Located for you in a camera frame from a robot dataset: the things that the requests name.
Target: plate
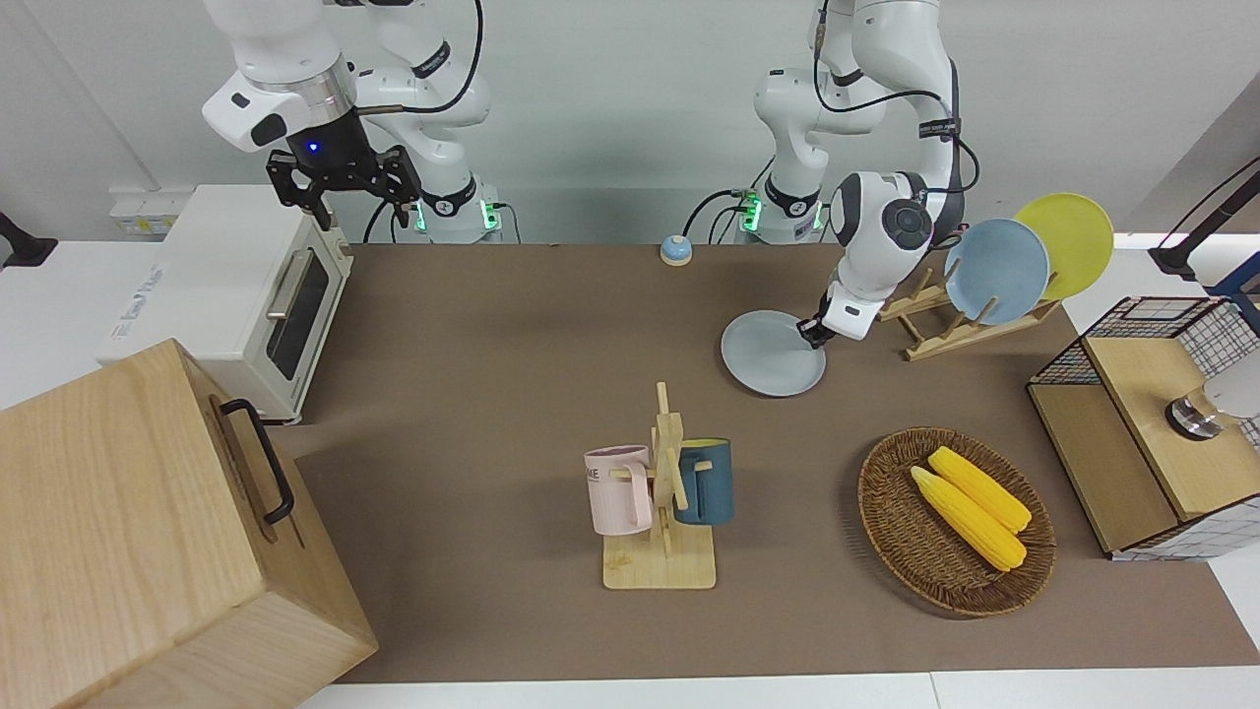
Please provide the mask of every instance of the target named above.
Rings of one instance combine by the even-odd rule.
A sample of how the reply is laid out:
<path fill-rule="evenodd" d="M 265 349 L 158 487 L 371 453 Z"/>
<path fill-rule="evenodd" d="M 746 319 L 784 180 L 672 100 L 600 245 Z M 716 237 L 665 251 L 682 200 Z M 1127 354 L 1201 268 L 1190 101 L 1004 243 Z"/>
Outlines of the plate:
<path fill-rule="evenodd" d="M 827 353 L 796 330 L 799 319 L 779 310 L 753 310 L 722 332 L 722 363 L 743 387 L 766 397 L 795 397 L 823 379 Z"/>
<path fill-rule="evenodd" d="M 968 319 L 976 320 L 990 297 L 998 303 L 983 325 L 1018 320 L 1037 306 L 1050 280 L 1050 256 L 1041 238 L 1014 219 L 989 219 L 963 233 L 958 246 L 945 258 L 949 272 L 963 258 L 958 272 L 945 283 L 950 302 Z"/>
<path fill-rule="evenodd" d="M 1111 218 L 1097 201 L 1081 194 L 1060 191 L 1033 199 L 1016 213 L 1016 220 L 1037 232 L 1055 280 L 1043 297 L 1060 300 L 1085 290 L 1099 280 L 1115 252 Z"/>
<path fill-rule="evenodd" d="M 993 476 L 1032 513 L 1019 542 L 1024 563 L 1002 573 L 963 542 L 924 500 L 911 466 L 931 470 L 927 457 L 941 446 Z M 916 428 L 881 441 L 858 476 L 862 526 L 879 559 L 911 591 L 960 616 L 1009 613 L 1031 603 L 1055 567 L 1055 529 L 1028 480 L 988 446 L 955 431 Z"/>

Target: yellow corn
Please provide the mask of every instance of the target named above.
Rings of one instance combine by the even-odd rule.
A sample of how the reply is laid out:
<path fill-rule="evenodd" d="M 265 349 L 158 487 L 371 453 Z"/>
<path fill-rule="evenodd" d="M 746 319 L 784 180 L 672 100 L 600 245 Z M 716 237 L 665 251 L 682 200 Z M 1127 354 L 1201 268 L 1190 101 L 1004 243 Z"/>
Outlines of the yellow corn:
<path fill-rule="evenodd" d="M 1002 487 L 998 481 L 951 448 L 941 446 L 936 453 L 927 457 L 927 462 L 940 477 L 954 484 L 954 487 L 961 490 L 985 513 L 993 515 L 993 519 L 1002 523 L 1002 526 L 1014 534 L 1028 528 L 1032 513 L 1024 508 L 1023 502 L 1016 500 L 1016 496 L 1007 492 L 1007 489 Z"/>
<path fill-rule="evenodd" d="M 1028 550 L 1016 535 L 1003 528 L 970 497 L 963 495 L 960 490 L 950 485 L 949 481 L 934 476 L 927 471 L 915 466 L 910 468 L 910 475 L 919 485 L 919 492 L 932 506 L 940 516 L 954 528 L 971 549 L 980 553 L 984 560 L 999 572 L 1009 572 L 1023 564 Z"/>

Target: electrical outlet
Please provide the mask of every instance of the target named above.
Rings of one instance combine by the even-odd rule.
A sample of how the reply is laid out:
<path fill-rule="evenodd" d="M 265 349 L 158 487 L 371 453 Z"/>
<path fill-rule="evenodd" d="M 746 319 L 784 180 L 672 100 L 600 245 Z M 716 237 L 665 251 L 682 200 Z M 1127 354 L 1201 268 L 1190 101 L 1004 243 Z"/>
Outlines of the electrical outlet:
<path fill-rule="evenodd" d="M 110 218 L 118 230 L 130 237 L 160 239 L 166 235 L 175 219 L 193 195 L 193 188 L 169 188 L 156 191 L 111 188 L 113 208 Z"/>

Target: yellow plate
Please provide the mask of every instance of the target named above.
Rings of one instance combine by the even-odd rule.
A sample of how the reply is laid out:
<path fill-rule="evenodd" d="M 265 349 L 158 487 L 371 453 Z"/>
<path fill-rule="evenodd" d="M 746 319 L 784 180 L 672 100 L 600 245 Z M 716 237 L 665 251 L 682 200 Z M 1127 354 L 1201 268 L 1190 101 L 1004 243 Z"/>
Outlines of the yellow plate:
<path fill-rule="evenodd" d="M 1016 214 L 1016 220 L 1037 232 L 1050 269 L 1056 273 L 1046 286 L 1046 300 L 1076 295 L 1102 275 L 1111 262 L 1115 229 L 1102 207 L 1089 196 L 1060 191 L 1033 199 Z"/>

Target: wooden cabinet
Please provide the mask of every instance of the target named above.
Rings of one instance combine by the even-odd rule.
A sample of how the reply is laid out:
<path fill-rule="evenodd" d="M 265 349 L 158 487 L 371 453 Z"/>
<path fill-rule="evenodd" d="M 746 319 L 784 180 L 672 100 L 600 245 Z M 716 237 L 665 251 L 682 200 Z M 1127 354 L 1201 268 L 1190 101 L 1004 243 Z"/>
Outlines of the wooden cabinet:
<path fill-rule="evenodd" d="M 374 652 L 297 468 L 226 404 L 169 340 L 0 413 L 0 706 L 292 708 Z"/>

